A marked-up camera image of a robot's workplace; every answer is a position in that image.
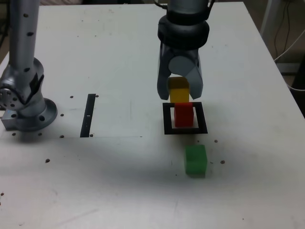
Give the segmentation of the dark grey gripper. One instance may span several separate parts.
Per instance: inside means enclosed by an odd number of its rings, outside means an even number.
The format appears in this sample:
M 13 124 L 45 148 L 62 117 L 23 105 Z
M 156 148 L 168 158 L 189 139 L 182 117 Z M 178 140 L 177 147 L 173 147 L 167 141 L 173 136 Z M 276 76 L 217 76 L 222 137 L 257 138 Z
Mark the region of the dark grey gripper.
M 171 73 L 184 77 L 193 99 L 200 98 L 203 92 L 203 78 L 198 49 L 180 50 L 161 42 L 159 52 L 157 92 L 162 100 L 168 100 L 168 78 Z

